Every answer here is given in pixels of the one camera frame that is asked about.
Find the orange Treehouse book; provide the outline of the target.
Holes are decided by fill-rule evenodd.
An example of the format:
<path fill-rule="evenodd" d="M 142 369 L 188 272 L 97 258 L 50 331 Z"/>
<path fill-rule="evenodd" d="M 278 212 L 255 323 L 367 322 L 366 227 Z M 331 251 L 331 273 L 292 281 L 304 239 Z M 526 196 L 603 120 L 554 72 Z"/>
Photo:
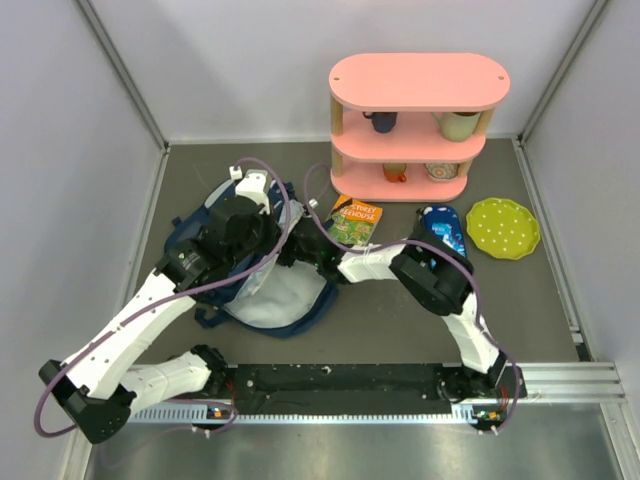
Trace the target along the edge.
<path fill-rule="evenodd" d="M 364 246 L 370 242 L 382 214 L 381 207 L 340 195 L 324 226 L 339 243 Z"/>

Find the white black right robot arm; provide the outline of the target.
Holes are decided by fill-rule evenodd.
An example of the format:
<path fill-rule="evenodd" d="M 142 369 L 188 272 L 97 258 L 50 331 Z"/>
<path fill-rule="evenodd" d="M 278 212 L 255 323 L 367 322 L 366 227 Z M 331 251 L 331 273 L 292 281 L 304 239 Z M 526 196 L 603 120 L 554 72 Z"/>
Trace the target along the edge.
<path fill-rule="evenodd" d="M 507 357 L 481 313 L 473 266 L 423 225 L 415 226 L 408 238 L 388 244 L 345 246 L 305 221 L 288 235 L 278 262 L 310 264 L 339 284 L 399 282 L 421 307 L 445 322 L 459 348 L 469 388 L 487 396 L 502 385 Z"/>

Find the navy blue backpack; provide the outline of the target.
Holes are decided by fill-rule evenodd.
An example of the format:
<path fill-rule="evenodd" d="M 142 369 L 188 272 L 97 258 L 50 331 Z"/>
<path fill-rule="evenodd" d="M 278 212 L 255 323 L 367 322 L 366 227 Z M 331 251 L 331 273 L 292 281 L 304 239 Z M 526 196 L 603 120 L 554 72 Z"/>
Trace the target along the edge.
<path fill-rule="evenodd" d="M 297 199 L 293 184 L 285 182 L 284 186 L 292 203 L 293 229 L 293 225 L 302 219 L 303 205 Z M 165 241 L 164 252 L 182 240 L 194 238 L 208 223 L 211 208 L 234 193 L 234 182 L 226 180 L 188 217 L 172 219 L 173 231 Z M 278 224 L 283 226 L 283 195 L 275 180 L 269 184 L 268 198 L 280 217 Z M 257 333 L 289 338 L 317 324 L 338 293 L 335 283 L 323 278 L 311 265 L 296 262 L 292 267 L 285 267 L 271 260 L 267 266 L 234 284 L 206 292 L 196 307 L 194 318 L 202 328 L 236 322 Z"/>

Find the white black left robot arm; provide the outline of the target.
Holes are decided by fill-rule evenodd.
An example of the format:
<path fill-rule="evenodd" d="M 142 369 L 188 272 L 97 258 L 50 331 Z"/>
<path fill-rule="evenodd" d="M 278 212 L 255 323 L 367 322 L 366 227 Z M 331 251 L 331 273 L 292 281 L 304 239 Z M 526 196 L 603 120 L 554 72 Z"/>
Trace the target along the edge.
<path fill-rule="evenodd" d="M 112 438 L 139 411 L 184 394 L 216 396 L 226 387 L 221 354 L 196 345 L 161 364 L 139 357 L 203 294 L 251 275 L 277 257 L 293 220 L 290 200 L 275 213 L 268 199 L 234 195 L 215 205 L 194 234 L 174 243 L 129 303 L 85 347 L 39 371 L 45 393 L 93 445 Z"/>

